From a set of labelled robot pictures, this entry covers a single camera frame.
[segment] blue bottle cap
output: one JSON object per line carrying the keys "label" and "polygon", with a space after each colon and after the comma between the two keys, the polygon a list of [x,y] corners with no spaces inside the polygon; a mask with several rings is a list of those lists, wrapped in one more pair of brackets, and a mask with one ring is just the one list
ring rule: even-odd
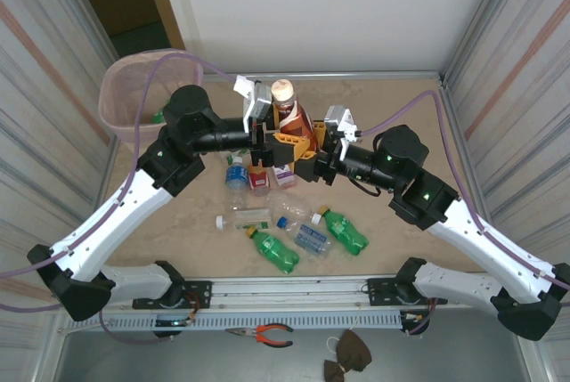
{"label": "blue bottle cap", "polygon": [[277,221],[277,227],[281,228],[281,229],[285,229],[285,226],[287,226],[289,220],[287,220],[287,217],[282,217],[281,219],[279,219]]}

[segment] gray floor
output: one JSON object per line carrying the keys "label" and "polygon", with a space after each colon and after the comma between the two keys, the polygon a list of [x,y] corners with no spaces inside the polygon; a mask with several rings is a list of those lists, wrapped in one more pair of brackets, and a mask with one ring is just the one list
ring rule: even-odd
{"label": "gray floor", "polygon": [[[348,373],[347,382],[529,380],[515,337],[479,311],[438,310],[423,339],[407,338],[392,329],[355,332],[370,348],[372,364],[362,373]],[[325,340],[340,334],[338,330],[283,333],[281,338],[295,344],[280,350],[215,331],[187,332],[174,343],[147,346],[122,345],[104,333],[76,333],[66,340],[55,380],[323,380],[323,361],[335,359]],[[149,338],[150,334],[137,336]]]}

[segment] white cable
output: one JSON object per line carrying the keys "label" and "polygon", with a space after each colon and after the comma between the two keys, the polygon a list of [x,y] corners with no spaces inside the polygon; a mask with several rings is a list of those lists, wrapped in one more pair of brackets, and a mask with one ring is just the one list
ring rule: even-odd
{"label": "white cable", "polygon": [[325,345],[327,346],[327,349],[329,350],[329,352],[332,354],[336,354],[337,353],[336,351],[333,351],[332,349],[330,349],[329,341],[331,339],[335,339],[337,342],[340,342],[340,339],[338,337],[329,336],[329,337],[327,337],[327,341],[325,342]]}
{"label": "white cable", "polygon": [[[358,321],[360,320],[360,311],[361,310],[362,310],[362,304],[358,304],[358,314],[356,314],[356,317],[354,318],[354,321],[353,321],[353,325],[350,326],[349,330],[352,330],[354,328],[354,326],[356,326],[356,324],[358,324]],[[337,342],[340,342],[340,339],[338,337],[329,336],[329,337],[327,337],[327,341],[325,342],[325,345],[327,346],[327,349],[329,350],[329,352],[332,354],[336,354],[337,353],[336,351],[333,351],[332,349],[330,349],[329,341],[331,339],[335,339]]]}
{"label": "white cable", "polygon": [[358,304],[358,314],[356,314],[356,318],[354,319],[353,325],[350,326],[349,330],[352,330],[358,321],[360,320],[360,311],[362,310],[362,304]]}

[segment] blue label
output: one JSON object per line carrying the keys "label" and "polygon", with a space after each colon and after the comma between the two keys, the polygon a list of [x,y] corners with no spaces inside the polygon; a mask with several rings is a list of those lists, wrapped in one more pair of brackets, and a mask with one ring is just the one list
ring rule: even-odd
{"label": "blue label", "polygon": [[317,240],[317,242],[327,242],[327,237],[325,237],[315,229],[307,226],[306,224],[302,224],[299,230],[308,234],[310,237],[313,237],[315,240]]}
{"label": "blue label", "polygon": [[248,182],[248,170],[243,166],[231,166],[228,171],[225,172],[225,182],[231,182],[232,180],[239,180],[240,182]]}
{"label": "blue label", "polygon": [[327,237],[310,226],[301,224],[295,242],[305,250],[319,255],[325,251]]}

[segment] bottle label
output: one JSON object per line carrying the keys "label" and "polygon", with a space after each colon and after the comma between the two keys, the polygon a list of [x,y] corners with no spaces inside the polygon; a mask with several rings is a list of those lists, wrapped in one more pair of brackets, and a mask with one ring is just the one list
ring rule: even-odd
{"label": "bottle label", "polygon": [[299,230],[301,232],[306,233],[309,237],[313,238],[317,242],[322,242],[322,243],[327,242],[326,236],[316,231],[315,229],[311,228],[310,226],[307,226],[306,224],[301,224]]}
{"label": "bottle label", "polygon": [[279,112],[279,130],[282,133],[310,139],[309,150],[318,150],[319,143],[314,134],[313,121],[297,101],[291,104],[278,105],[277,110]]}
{"label": "bottle label", "polygon": [[235,229],[248,229],[253,226],[256,229],[268,229],[268,222],[255,222],[254,224],[235,224]]}
{"label": "bottle label", "polygon": [[271,250],[274,245],[275,245],[275,238],[269,237],[269,238],[266,238],[264,240],[264,242],[261,243],[261,249],[265,249],[268,251],[268,250]]}
{"label": "bottle label", "polygon": [[277,177],[277,180],[285,179],[293,175],[289,166],[273,167],[273,170],[275,171],[275,177]]}
{"label": "bottle label", "polygon": [[248,170],[244,166],[232,166],[225,172],[225,182],[232,180],[239,180],[241,182],[248,182]]}
{"label": "bottle label", "polygon": [[264,186],[269,186],[269,177],[267,177],[266,171],[261,173],[249,173],[249,187],[251,189]]}
{"label": "bottle label", "polygon": [[295,243],[307,251],[310,251],[316,255],[324,252],[324,246],[327,242],[327,237],[315,229],[307,226],[306,224],[301,224],[299,227],[299,232],[295,237]]}
{"label": "bottle label", "polygon": [[335,235],[340,235],[343,232],[343,230],[348,226],[348,224],[350,224],[348,219],[346,217],[343,217],[342,219],[333,223],[330,229],[335,233]]}

